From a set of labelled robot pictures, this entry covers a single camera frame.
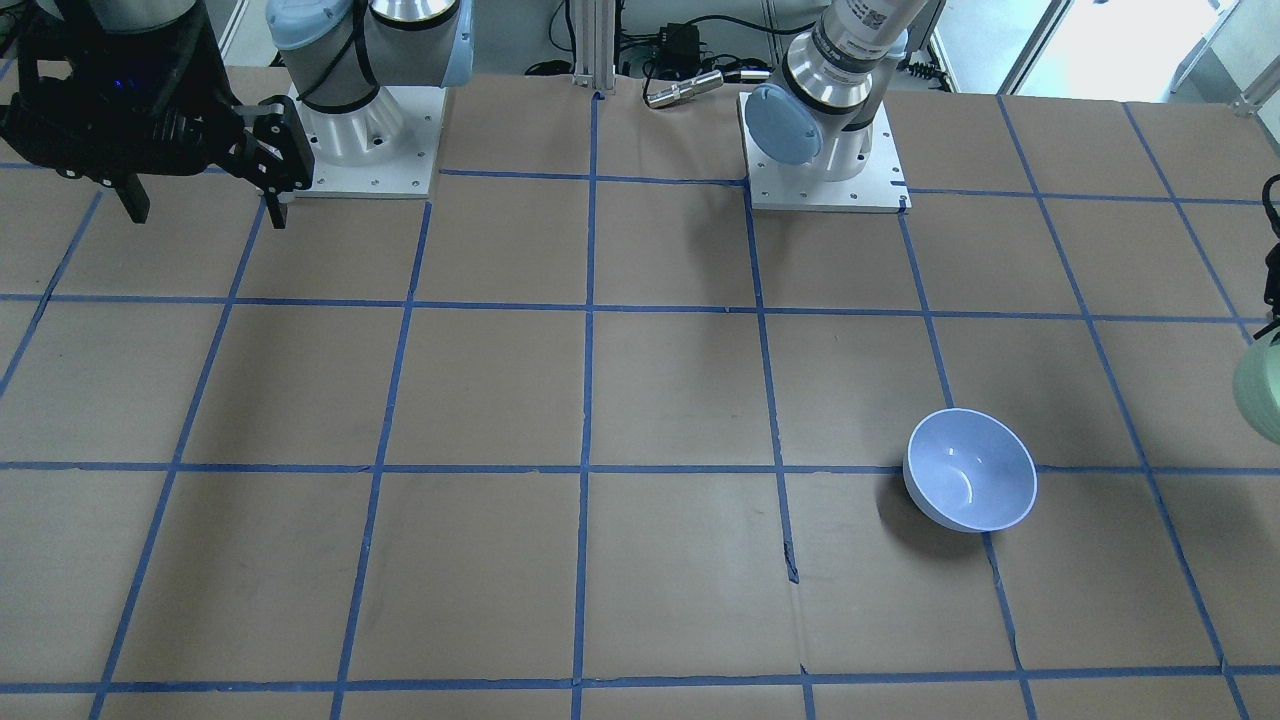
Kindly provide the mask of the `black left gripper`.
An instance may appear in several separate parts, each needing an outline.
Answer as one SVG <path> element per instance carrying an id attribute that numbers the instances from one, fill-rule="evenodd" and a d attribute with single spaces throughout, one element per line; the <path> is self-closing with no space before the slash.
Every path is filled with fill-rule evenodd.
<path id="1" fill-rule="evenodd" d="M 1262 340 L 1268 332 L 1274 331 L 1279 325 L 1279 234 L 1280 234 L 1280 219 L 1275 202 L 1271 196 L 1274 186 L 1280 181 L 1279 176 L 1271 176 L 1263 183 L 1262 188 L 1262 204 L 1263 211 L 1268 222 L 1268 227 L 1272 231 L 1276 243 L 1268 251 L 1265 258 L 1265 265 L 1267 268 L 1267 277 L 1263 286 L 1263 302 L 1270 307 L 1271 320 L 1262 329 L 1253 333 L 1253 340 Z"/>

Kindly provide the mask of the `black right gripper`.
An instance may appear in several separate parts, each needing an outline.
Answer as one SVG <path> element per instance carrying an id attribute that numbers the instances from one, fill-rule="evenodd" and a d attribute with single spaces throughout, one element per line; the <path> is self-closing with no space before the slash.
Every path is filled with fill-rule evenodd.
<path id="1" fill-rule="evenodd" d="M 293 99 L 241 105 L 202 1 L 40 1 L 15 45 L 3 140 L 37 167 L 105 181 L 134 224 L 151 208 L 140 176 L 195 176 L 234 158 L 278 231 L 285 196 L 314 184 Z"/>

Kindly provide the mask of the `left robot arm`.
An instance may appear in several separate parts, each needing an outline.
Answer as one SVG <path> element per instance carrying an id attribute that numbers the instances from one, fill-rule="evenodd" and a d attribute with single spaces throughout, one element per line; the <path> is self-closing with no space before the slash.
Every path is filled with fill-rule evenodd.
<path id="1" fill-rule="evenodd" d="M 659 111 L 727 85 L 756 210 L 891 211 L 911 199 L 883 110 L 919 1 L 836 1 L 799 29 L 772 69 L 707 70 L 655 92 Z M 425 199 L 449 90 L 474 72 L 468 1 L 269 1 L 265 24 L 293 79 L 300 179 L 269 192 Z"/>

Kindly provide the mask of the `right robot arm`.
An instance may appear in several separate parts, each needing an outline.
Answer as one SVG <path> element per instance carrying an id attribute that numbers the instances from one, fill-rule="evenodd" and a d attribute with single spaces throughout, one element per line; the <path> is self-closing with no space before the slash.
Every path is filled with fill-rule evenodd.
<path id="1" fill-rule="evenodd" d="M 3 140 L 113 190 L 137 223 L 143 176 L 220 167 L 280 229 L 282 195 L 311 190 L 317 159 L 357 167 L 407 137 L 393 88 L 463 85 L 472 67 L 466 1 L 270 1 L 294 90 L 255 104 L 236 96 L 202 1 L 37 1 L 29 17 Z"/>

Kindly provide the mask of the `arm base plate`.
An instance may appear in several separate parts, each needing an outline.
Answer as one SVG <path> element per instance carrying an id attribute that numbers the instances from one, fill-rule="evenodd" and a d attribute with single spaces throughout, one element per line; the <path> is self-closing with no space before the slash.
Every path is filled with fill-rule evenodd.
<path id="1" fill-rule="evenodd" d="M 384 87 L 366 106 L 326 114 L 298 105 L 312 149 L 312 183 L 297 197 L 428 200 L 449 91 Z"/>
<path id="2" fill-rule="evenodd" d="M 856 138 L 837 138 L 817 164 L 776 161 L 756 145 L 745 119 L 749 94 L 739 95 L 739 124 L 751 206 L 765 211 L 900 213 L 911 206 L 888 109 L 877 109 Z"/>

